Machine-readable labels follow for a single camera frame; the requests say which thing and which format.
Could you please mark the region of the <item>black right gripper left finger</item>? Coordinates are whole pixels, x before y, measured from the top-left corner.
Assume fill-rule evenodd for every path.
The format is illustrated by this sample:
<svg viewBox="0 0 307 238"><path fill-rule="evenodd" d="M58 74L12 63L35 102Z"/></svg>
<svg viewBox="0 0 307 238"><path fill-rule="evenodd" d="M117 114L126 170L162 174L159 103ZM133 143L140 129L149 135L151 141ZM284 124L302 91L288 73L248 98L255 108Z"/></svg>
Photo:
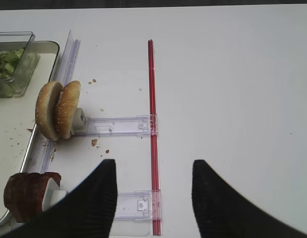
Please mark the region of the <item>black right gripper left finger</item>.
<svg viewBox="0 0 307 238"><path fill-rule="evenodd" d="M116 163L103 160L74 190L5 238L107 238L117 205Z"/></svg>

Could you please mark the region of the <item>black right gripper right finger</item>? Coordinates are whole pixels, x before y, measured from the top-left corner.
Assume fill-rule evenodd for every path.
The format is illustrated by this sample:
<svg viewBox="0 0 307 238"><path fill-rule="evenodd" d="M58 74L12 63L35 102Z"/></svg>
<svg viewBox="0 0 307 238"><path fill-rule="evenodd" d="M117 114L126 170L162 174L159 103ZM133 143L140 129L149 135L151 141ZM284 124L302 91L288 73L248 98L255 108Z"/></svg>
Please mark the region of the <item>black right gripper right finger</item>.
<svg viewBox="0 0 307 238"><path fill-rule="evenodd" d="M203 238L306 238L256 207L204 160L195 160L192 205Z"/></svg>

